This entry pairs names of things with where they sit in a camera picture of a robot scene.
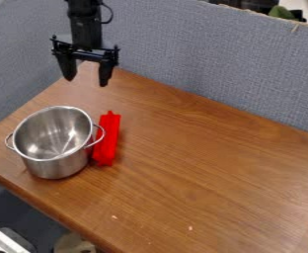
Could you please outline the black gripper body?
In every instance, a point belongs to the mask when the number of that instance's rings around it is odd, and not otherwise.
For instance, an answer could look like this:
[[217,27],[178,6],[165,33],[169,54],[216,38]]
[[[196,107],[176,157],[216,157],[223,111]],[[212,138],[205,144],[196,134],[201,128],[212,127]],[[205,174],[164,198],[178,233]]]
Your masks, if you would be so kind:
[[74,65],[77,60],[100,64],[118,64],[118,47],[106,48],[102,44],[102,32],[98,15],[68,14],[70,34],[50,37],[52,55],[60,65]]

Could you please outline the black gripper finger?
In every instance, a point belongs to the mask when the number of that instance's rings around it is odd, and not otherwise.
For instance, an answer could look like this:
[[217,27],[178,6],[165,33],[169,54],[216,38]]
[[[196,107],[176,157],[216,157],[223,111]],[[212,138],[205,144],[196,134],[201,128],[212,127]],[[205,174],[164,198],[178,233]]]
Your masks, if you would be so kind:
[[109,79],[112,78],[114,68],[114,62],[110,60],[101,61],[98,67],[98,84],[101,87],[108,85]]
[[70,81],[77,73],[77,67],[76,67],[76,58],[72,52],[69,51],[57,51],[54,53],[58,67],[61,70],[62,77]]

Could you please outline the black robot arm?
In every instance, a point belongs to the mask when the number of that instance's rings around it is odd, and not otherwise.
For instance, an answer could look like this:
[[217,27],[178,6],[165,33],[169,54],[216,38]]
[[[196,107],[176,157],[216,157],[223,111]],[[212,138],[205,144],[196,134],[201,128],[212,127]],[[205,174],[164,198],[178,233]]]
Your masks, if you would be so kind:
[[118,65],[120,48],[108,47],[102,43],[102,26],[109,24],[101,19],[101,8],[109,13],[112,8],[102,0],[64,0],[68,5],[66,17],[69,19],[70,36],[50,37],[52,50],[65,80],[72,81],[77,74],[77,60],[98,63],[98,84],[108,85],[113,68]]

